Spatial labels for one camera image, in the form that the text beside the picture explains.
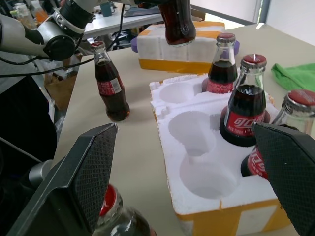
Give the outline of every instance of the foam cavity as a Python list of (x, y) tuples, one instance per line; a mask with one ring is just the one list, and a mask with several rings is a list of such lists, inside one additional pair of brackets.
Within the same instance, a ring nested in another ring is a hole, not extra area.
[[(177, 214), (187, 215), (277, 198), (259, 176), (242, 177), (240, 166), (253, 147), (238, 147), (220, 134), (229, 94), (205, 92), (207, 75), (151, 83), (168, 185)], [(271, 121), (278, 113), (266, 95)]]

